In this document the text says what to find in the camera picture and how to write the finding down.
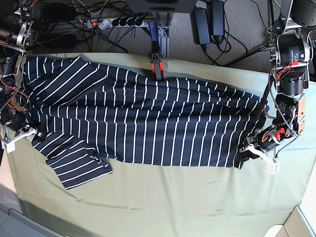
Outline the robot arm image right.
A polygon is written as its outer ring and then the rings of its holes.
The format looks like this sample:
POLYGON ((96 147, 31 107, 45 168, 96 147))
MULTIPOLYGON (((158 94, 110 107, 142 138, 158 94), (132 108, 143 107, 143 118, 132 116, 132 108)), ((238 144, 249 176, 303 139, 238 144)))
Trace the robot arm image right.
POLYGON ((277 147, 286 139, 295 140, 305 127, 305 94, 310 81, 309 63, 315 56, 310 34, 316 29, 314 0, 283 0, 280 14, 272 25, 270 61, 272 69, 259 107, 268 115, 265 100, 270 95, 276 108, 272 125, 255 129, 238 148, 236 163, 261 158, 266 172, 274 174, 280 166, 277 147))

